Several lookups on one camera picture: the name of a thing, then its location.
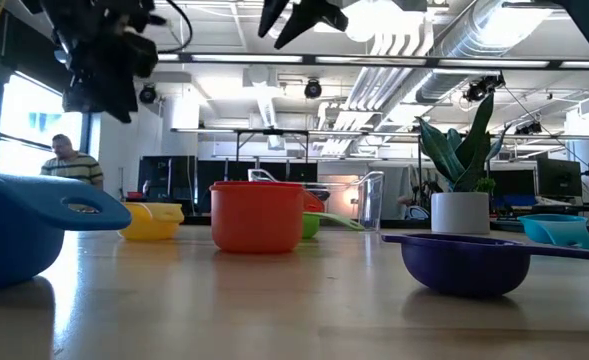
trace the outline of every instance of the striped shirt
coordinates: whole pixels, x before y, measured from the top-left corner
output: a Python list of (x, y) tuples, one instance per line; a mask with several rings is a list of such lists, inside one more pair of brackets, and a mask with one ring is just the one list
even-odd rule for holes
[(76, 179), (92, 185), (103, 181), (101, 166), (93, 157), (83, 153), (69, 160), (47, 160), (41, 167), (41, 175)]

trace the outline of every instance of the white pot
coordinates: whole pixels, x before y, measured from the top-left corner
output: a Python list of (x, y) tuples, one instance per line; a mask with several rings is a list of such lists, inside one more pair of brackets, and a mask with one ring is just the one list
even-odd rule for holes
[(450, 234), (489, 234), (488, 195), (478, 192), (433, 194), (432, 231)]

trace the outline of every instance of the man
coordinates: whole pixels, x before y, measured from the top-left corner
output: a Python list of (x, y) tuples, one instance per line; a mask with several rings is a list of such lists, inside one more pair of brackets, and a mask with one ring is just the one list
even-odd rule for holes
[(103, 190), (103, 171), (100, 165), (93, 157), (75, 151), (70, 138), (63, 134), (54, 136), (52, 150), (56, 158), (45, 162), (41, 167), (41, 175), (76, 179)]

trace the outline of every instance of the wooden table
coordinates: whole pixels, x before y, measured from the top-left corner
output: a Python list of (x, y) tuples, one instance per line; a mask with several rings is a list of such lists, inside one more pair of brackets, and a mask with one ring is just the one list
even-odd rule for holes
[(69, 233), (41, 278), (0, 292), (0, 359), (589, 359), (588, 261), (536, 257), (517, 290), (474, 301), (426, 290), (399, 249), (342, 231), (281, 256), (220, 253), (207, 227)]

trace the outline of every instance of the green leaf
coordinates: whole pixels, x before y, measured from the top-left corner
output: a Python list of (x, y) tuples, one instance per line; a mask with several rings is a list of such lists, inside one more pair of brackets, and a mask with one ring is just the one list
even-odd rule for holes
[(456, 131), (456, 129), (449, 129), (447, 131), (447, 142), (450, 143), (452, 149), (456, 150), (459, 145), (461, 145), (461, 134)]
[(485, 136), (487, 124), (490, 122), (493, 110), (494, 93), (491, 93), (487, 95), (485, 100), (483, 100), (476, 110), (470, 133), (467, 134), (461, 145), (456, 148), (456, 157), (458, 157), (458, 160), (466, 169), (470, 166), (474, 154), (476, 153), (476, 148)]
[(485, 158), (487, 157), (489, 151), (490, 134), (485, 133), (481, 138), (476, 151), (474, 152), (470, 166), (468, 166), (467, 170), (465, 170), (465, 173), (458, 179), (456, 184), (454, 184), (454, 191), (464, 192), (474, 190), (478, 180), (483, 177)]
[(490, 148), (490, 153), (487, 154), (486, 161), (492, 160), (498, 153), (501, 152), (501, 148), (503, 147), (503, 138), (505, 137), (505, 133), (509, 128), (512, 127), (512, 124), (509, 124), (501, 133), (501, 136), (498, 137), (498, 140), (494, 141), (492, 147)]
[(445, 176), (451, 182), (456, 182), (465, 172), (465, 168), (456, 158), (454, 149), (447, 142), (445, 135), (437, 128), (426, 123), (423, 119), (419, 119), (419, 122), (423, 150), (432, 159), (436, 170), (441, 175)]

